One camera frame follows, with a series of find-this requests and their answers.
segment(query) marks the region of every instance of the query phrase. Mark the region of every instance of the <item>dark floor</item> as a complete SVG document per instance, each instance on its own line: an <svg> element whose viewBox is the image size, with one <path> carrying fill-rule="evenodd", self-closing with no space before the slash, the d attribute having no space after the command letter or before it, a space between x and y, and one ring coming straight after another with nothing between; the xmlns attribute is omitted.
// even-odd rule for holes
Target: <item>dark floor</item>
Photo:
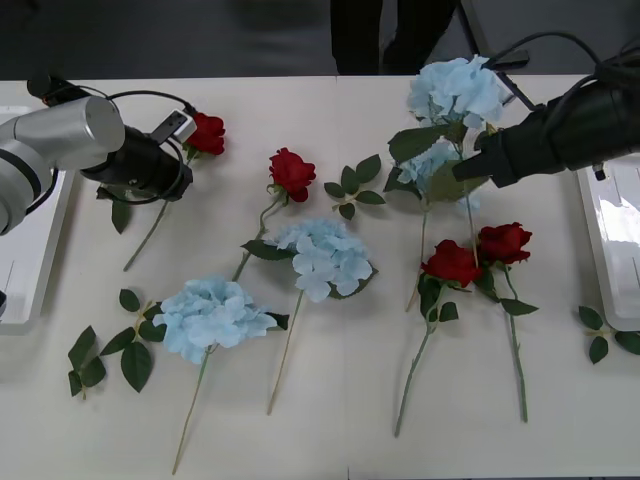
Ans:
<svg viewBox="0 0 640 480"><path fill-rule="evenodd" d="M385 3L381 41L395 29ZM539 30L571 31L602 57L640 32L638 0L472 0L495 51ZM0 79L332 75L329 0L0 0ZM527 73L586 73L569 43L528 48ZM469 55L457 19L431 59Z"/></svg>

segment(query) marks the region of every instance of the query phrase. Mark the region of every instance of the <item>rose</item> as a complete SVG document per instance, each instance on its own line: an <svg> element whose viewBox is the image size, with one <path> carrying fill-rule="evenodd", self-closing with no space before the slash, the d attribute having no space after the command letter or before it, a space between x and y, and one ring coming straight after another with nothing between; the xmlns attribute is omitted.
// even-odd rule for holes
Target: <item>rose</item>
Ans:
<svg viewBox="0 0 640 480"><path fill-rule="evenodd" d="M316 178L316 167L313 163L305 163L299 155L286 148L278 150L270 160L269 171L273 182L284 188L291 200L304 202L309 198L307 187Z"/></svg>
<svg viewBox="0 0 640 480"><path fill-rule="evenodd" d="M224 152L224 122L218 117L209 117L204 113L196 113L196 131L187 139L187 143L201 152L220 155Z"/></svg>
<svg viewBox="0 0 640 480"><path fill-rule="evenodd" d="M435 255L422 264L422 269L432 277L459 282L462 288L482 275L482 269L476 267L473 252L459 247L453 240L440 242Z"/></svg>
<svg viewBox="0 0 640 480"><path fill-rule="evenodd" d="M521 262L531 256L522 247L531 239L531 232L522 229L519 223L484 227L480 230L479 251L482 259L489 263L502 262L506 265Z"/></svg>

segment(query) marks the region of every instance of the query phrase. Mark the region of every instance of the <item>rose stem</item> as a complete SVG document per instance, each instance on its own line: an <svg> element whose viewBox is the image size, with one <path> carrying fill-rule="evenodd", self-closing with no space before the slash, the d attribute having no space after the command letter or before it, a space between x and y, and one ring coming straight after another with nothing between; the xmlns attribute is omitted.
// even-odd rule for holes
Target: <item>rose stem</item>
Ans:
<svg viewBox="0 0 640 480"><path fill-rule="evenodd" d="M284 354L282 355L282 361L280 362L280 370L278 370L278 378L276 379L276 385L275 387L273 387L271 400L269 400L269 406L267 407L267 415L271 415L271 412L273 411L273 405L276 402L276 395L278 394L278 387L280 386L280 379L282 378L282 370L284 369L284 362L287 358L287 352L289 351L289 342L291 341L291 332L293 332L293 325L296 321L296 317L298 316L298 310L300 309L300 303L302 302L303 294L304 294L304 291L300 290L300 294L298 295L298 302L296 303L296 309L293 312L293 319L291 320L291 324L289 325L289 334L287 335L287 343L284 346Z"/></svg>
<svg viewBox="0 0 640 480"><path fill-rule="evenodd" d="M425 211L422 214L422 239L420 240L420 267L418 268L418 275L416 276L416 284L413 287L413 293L411 294L411 298L409 299L409 303L407 304L407 308L404 309L405 312L408 312L411 309L411 305L416 300L418 296L418 283L420 282L420 270L422 268L422 262L424 262L424 236L425 236L425 227L427 226L427 212Z"/></svg>
<svg viewBox="0 0 640 480"><path fill-rule="evenodd" d="M189 413L187 414L187 419L184 422L184 428L182 429L182 437L180 438L180 445L178 446L178 452L176 453L176 461L173 464L172 475L176 474L178 470L178 464L180 463L180 454L182 453L182 444L184 443L184 437L187 433L187 427L189 426L189 420L191 419L191 413L193 413L193 407L196 404L196 398L198 397L198 391L200 390L200 384L202 383L202 377L204 376L204 369L207 366L207 360L209 360L209 355L216 351L218 345L215 347L207 348L207 351L204 354L204 359L202 360L202 366L200 367L200 375L198 375L198 383L196 384L196 392L193 394L193 400L191 401L191 408L189 408Z"/></svg>
<svg viewBox="0 0 640 480"><path fill-rule="evenodd" d="M513 296L518 300L518 292L511 283L511 277L509 276L509 267L505 265L504 276L507 279L507 284L513 292ZM520 362L520 344L516 337L516 323L513 319L513 315L509 315L509 326L511 327L511 350L513 351L513 358L516 363L516 369L518 372L518 380L520 381L520 417L524 423L529 421L529 414L527 413L527 392L524 385L524 372L522 371L522 363Z"/></svg>
<svg viewBox="0 0 640 480"><path fill-rule="evenodd" d="M260 229L258 230L258 234L255 236L254 240L260 240L264 236L264 234L267 233L267 227L265 227L265 225L264 225L264 216L269 210L271 210L273 207L275 207L278 204L278 202L282 198L283 194L285 194L284 191L280 192L276 196L276 199L273 201L273 203L271 205L269 205L267 208L265 208L262 211L262 213L260 214ZM242 270L244 269L244 266L249 261L249 257L251 257L251 254L249 252L244 252L242 254L242 260L240 261L240 265L238 265L238 268L236 269L235 273L233 274L233 277L231 277L231 281L232 282L237 282L238 281L238 279L240 278L240 274L242 273Z"/></svg>
<svg viewBox="0 0 640 480"><path fill-rule="evenodd" d="M189 166L191 161L196 159L197 155L198 155L198 150L195 150L195 149L194 150L189 150L189 153L188 153L188 156L187 156L186 165ZM164 213L167 210L167 206L168 205L169 205L169 202L167 200L165 200L164 203L162 204L162 208L160 209L160 212L158 212L158 216L156 217L156 221L153 222L153 225L151 226L151 230L149 230L149 233L147 233L147 236L144 237L144 239L142 240L142 243L138 246L138 248L136 248L136 251L133 252L133 255L131 255L131 258L129 259L127 264L122 269L123 272L128 272L129 271L129 269L131 268L131 265L133 265L133 262L136 261L136 259L138 258L138 255L140 255L140 252L142 252L142 249L147 245L147 242L149 241L149 239L155 233L156 229L158 228L158 225L160 225L160 220L162 220L162 217L164 217Z"/></svg>
<svg viewBox="0 0 640 480"><path fill-rule="evenodd" d="M407 394L409 393L409 387L411 386L411 380L413 379L413 372L415 372L416 367L418 366L418 362L420 361L420 357L422 356L422 352L424 351L424 348L427 345L427 340L429 339L429 336L436 329L436 327L431 328L431 325L429 323L429 315L431 315L431 311L434 308L438 307L438 304L440 303L440 300L442 299L442 295L444 294L445 290L446 290L446 287L444 287L444 286L440 289L440 293L438 294L438 298L433 303L433 305L431 305L431 307L427 311L426 315L424 316L424 318L427 321L427 332L425 333L424 338L422 339L422 343L420 344L420 349L418 350L418 354L411 361L411 369L409 370L409 375L407 376L407 382L404 385L404 392L402 394L402 403L400 404L400 413L398 414L398 421L396 422L396 429L395 429L395 432L393 434L393 436L396 437L396 438L398 438L398 435L400 435L400 427L402 427L402 418L404 417L404 409L407 406Z"/></svg>

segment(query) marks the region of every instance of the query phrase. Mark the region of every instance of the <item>hydrangea stem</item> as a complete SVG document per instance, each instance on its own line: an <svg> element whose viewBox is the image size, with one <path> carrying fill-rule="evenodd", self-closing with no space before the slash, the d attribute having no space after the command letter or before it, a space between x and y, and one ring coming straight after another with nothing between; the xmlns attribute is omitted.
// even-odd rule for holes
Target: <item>hydrangea stem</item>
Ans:
<svg viewBox="0 0 640 480"><path fill-rule="evenodd" d="M298 302L296 303L296 309L293 312L291 323L289 324L289 334L287 335L287 343L284 347L284 354L282 355L282 361L280 362L280 370L278 370L278 378L276 379L276 385L273 387L273 393L271 394L271 400L269 400L269 406L267 407L267 415L271 415L273 411L273 405L276 403L276 396L278 395L278 387L280 386L280 379L282 378L282 371L284 370L284 363L287 359L287 352L289 351L289 343L291 342L291 333L293 332L293 325L295 324L296 317L298 316L298 310L300 310L300 303L302 303L302 296L304 291L300 290L298 295Z"/></svg>
<svg viewBox="0 0 640 480"><path fill-rule="evenodd" d="M285 194L286 193L284 191L280 192L278 195L276 195L276 199L273 201L273 203L262 211L262 213L260 214L260 229L258 230L258 234L255 236L254 240L260 240L264 236L264 234L267 233L267 227L264 224L264 216L273 207L278 205L278 203L282 199L282 196ZM238 268L236 268L236 271L234 272L233 277L231 277L232 282L238 281L238 279L240 278L240 275L242 274L242 270L244 270L244 266L247 264L250 257L251 257L251 254L249 252L244 252L242 254L242 260L240 261L240 265L238 265Z"/></svg>
<svg viewBox="0 0 640 480"><path fill-rule="evenodd" d="M216 351L218 345L215 347L207 348L207 351L204 354L204 359L202 360L202 366L200 367L200 374L198 375L198 383L196 384L196 391L193 394L193 400L191 400L191 407L189 408L189 413L187 414L187 419L184 422L184 428L182 429L182 437L180 437L180 445L178 446L178 452L176 453L176 461L173 464L172 475L175 475L178 471L178 465L180 464L180 456L182 454L182 445L184 444L184 438L187 434L187 427L189 426L189 420L191 420L191 414L193 413L193 407L196 404L196 398L198 398L198 392L200 391L200 384L202 383L202 378L204 377L204 369L207 367L207 360L209 360L209 355Z"/></svg>
<svg viewBox="0 0 640 480"><path fill-rule="evenodd" d="M414 372L416 370L416 367L418 366L418 362L420 362L420 357L422 357L424 349L427 346L427 340L429 340L429 337L435 331L436 326L437 326L437 321L435 322L433 327L431 326L431 323L428 320L429 319L429 315L431 315L431 312L433 311L434 308L438 308L438 305L440 304L440 300L442 299L442 295L444 294L446 289L447 288L445 286L443 286L440 289L440 293L438 294L438 298L433 303L433 305L431 305L431 307L427 311L426 315L424 316L425 320L427 321L427 332L424 334L424 338L422 339L422 343L420 344L420 349L418 350L418 354L411 361L411 369L409 370L409 375L407 376L407 381L406 381L406 383L404 385L404 392L402 393L402 402L400 404L400 412L398 413L398 421L396 422L396 429L395 429L395 431L393 433L394 437L396 437L396 438L398 438L398 435L400 435L400 428L402 427L402 419L404 418L404 410L407 407L407 396L409 394L409 388L411 387L411 380L413 379L413 374L414 374Z"/></svg>
<svg viewBox="0 0 640 480"><path fill-rule="evenodd" d="M420 265L422 266L422 262L424 262L424 237L427 226L427 211L425 210L422 214L422 237L420 240ZM420 273L421 268L418 268L418 275L416 276L416 284L413 287L413 292L411 293L411 298L409 299L409 303L407 303L407 308L404 309L405 312L411 310L411 305L415 302L416 297L418 296L418 283L420 283Z"/></svg>
<svg viewBox="0 0 640 480"><path fill-rule="evenodd" d="M511 277L509 276L509 267L505 265L504 276L507 279L507 284L513 292L515 300L518 300L518 292L511 283ZM522 370L522 362L520 361L520 344L518 343L518 337L516 336L516 323L513 315L509 315L509 327L511 328L511 350L513 352L513 359L516 364L516 371L518 374L518 382L520 385L520 418L524 423L529 421L529 414L527 413L527 392L524 383L524 372Z"/></svg>

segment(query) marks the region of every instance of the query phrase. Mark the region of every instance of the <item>person's leg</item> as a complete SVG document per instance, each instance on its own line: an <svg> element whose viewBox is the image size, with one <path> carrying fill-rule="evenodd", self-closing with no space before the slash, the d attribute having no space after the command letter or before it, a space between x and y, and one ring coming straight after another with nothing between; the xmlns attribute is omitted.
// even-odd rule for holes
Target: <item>person's leg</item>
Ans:
<svg viewBox="0 0 640 480"><path fill-rule="evenodd" d="M415 75L449 27L455 0L398 0L396 36L385 50L388 73Z"/></svg>
<svg viewBox="0 0 640 480"><path fill-rule="evenodd" d="M340 75L377 75L382 0L331 0L331 51Z"/></svg>

